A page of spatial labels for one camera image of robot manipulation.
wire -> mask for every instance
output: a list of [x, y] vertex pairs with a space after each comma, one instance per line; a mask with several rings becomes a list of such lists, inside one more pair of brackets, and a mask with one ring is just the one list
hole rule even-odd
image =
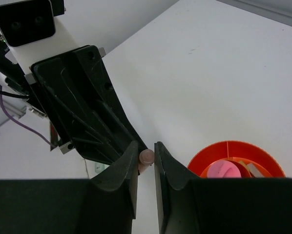
[[0, 107], [3, 110], [4, 114], [14, 123], [20, 125], [21, 127], [35, 133], [36, 135], [38, 135], [40, 138], [42, 138], [47, 144], [49, 144], [50, 146], [56, 148], [55, 145], [53, 145], [52, 143], [50, 143], [41, 133], [38, 133], [37, 131], [35, 131], [32, 128], [29, 128], [28, 126], [24, 125], [23, 123], [20, 123], [19, 121], [15, 120], [6, 110], [5, 106], [4, 106], [4, 102], [3, 102], [3, 95], [0, 94]]
[[86, 159], [85, 158], [83, 158], [83, 159], [84, 159], [84, 162], [85, 162], [85, 170], [86, 170], [87, 178], [89, 178]]
[[18, 95], [18, 94], [12, 94], [12, 93], [8, 93], [5, 91], [1, 91], [0, 90], [0, 94], [4, 95], [4, 96], [8, 96], [8, 97], [13, 97], [13, 98], [20, 98], [20, 99], [28, 99], [29, 96], [23, 96], [23, 95]]

orange container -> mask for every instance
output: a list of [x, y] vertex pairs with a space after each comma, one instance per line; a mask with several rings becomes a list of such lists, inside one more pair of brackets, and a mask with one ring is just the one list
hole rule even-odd
[[239, 161], [253, 163], [264, 177], [285, 177], [271, 155], [257, 146], [241, 141], [221, 141], [204, 148], [191, 160], [188, 169], [200, 177], [207, 177], [210, 165], [218, 160], [235, 162], [242, 177], [249, 177], [249, 172], [245, 172], [246, 168]]

black plastic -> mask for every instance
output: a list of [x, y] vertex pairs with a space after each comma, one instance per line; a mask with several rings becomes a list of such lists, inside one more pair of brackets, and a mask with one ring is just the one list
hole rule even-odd
[[33, 64], [32, 90], [61, 139], [89, 160], [111, 164], [131, 143], [147, 147], [127, 120], [100, 53], [85, 46]]
[[138, 144], [91, 180], [1, 180], [0, 234], [130, 234]]
[[50, 0], [53, 8], [53, 15], [60, 16], [64, 14], [64, 1], [63, 0]]
[[160, 234], [292, 234], [292, 179], [202, 179], [155, 145]]
[[13, 47], [51, 37], [55, 34], [51, 2], [29, 0], [0, 5], [0, 29]]

pink toy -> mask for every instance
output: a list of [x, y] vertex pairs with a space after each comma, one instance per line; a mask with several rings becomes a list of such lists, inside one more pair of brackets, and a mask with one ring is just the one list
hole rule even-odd
[[210, 166], [207, 178], [241, 178], [241, 174], [234, 163], [219, 160]]

white wall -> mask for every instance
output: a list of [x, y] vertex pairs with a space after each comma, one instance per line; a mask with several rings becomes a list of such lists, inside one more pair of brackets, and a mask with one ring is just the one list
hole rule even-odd
[[65, 0], [59, 18], [81, 45], [110, 52], [177, 0]]
[[184, 165], [210, 144], [240, 140], [292, 177], [292, 27], [180, 0], [104, 63], [142, 139], [159, 139]]

